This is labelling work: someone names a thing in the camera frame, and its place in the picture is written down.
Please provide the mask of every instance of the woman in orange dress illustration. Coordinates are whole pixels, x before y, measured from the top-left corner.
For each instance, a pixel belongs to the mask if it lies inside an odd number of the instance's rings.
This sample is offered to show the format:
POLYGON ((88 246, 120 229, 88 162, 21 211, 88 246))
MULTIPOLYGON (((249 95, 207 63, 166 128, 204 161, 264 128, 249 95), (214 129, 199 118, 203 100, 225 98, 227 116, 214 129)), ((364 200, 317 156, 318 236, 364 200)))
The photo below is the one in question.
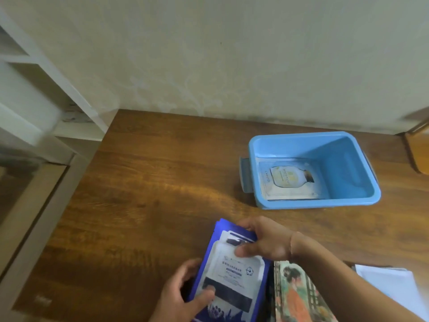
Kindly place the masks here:
POLYGON ((283 275, 288 282, 285 301, 290 316, 297 322, 312 322, 308 308, 297 292, 297 288, 303 287, 300 271, 295 268, 286 267, 283 269, 283 275))

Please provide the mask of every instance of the orange dress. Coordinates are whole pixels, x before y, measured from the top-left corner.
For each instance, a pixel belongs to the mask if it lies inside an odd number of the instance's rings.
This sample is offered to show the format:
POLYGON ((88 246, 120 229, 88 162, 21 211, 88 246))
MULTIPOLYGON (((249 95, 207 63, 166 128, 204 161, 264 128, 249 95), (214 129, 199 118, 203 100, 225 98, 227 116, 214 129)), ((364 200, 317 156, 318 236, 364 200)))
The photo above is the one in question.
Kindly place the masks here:
POLYGON ((292 287, 289 288, 286 294, 286 302, 291 317, 295 318, 298 322, 312 322, 305 302, 292 287))

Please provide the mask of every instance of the wooden table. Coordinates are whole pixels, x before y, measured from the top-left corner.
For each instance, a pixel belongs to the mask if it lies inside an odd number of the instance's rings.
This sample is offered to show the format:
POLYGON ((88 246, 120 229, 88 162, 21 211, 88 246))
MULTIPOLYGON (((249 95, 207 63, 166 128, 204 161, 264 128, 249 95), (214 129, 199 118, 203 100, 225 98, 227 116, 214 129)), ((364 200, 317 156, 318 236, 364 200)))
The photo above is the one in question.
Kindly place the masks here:
POLYGON ((259 134, 308 127, 121 110, 14 309, 59 321, 146 321, 163 282, 203 256, 219 218, 265 215, 341 259, 414 272, 429 302, 429 177, 398 136, 352 133, 377 173, 372 206, 262 211, 238 161, 259 134))

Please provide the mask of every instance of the blue packet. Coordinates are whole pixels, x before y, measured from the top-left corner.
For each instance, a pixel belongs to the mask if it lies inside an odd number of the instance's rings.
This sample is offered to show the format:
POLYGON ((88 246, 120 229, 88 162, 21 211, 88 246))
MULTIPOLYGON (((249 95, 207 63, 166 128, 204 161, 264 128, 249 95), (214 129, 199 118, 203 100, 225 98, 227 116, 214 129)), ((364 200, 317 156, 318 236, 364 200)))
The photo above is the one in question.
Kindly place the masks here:
POLYGON ((216 289, 216 297, 193 321, 255 322, 264 299, 270 260, 261 256, 238 258, 234 250, 242 243, 256 240, 255 233, 232 222, 216 222, 188 300, 209 285, 216 289))

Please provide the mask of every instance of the forearm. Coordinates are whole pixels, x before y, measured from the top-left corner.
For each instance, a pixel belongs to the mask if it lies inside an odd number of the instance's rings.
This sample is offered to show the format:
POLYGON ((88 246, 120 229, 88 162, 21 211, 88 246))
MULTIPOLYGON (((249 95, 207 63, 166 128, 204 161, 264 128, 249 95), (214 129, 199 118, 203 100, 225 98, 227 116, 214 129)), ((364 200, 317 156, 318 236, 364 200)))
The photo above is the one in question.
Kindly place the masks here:
POLYGON ((305 270, 339 322, 422 322, 315 240, 296 233, 291 248, 293 262, 305 270))

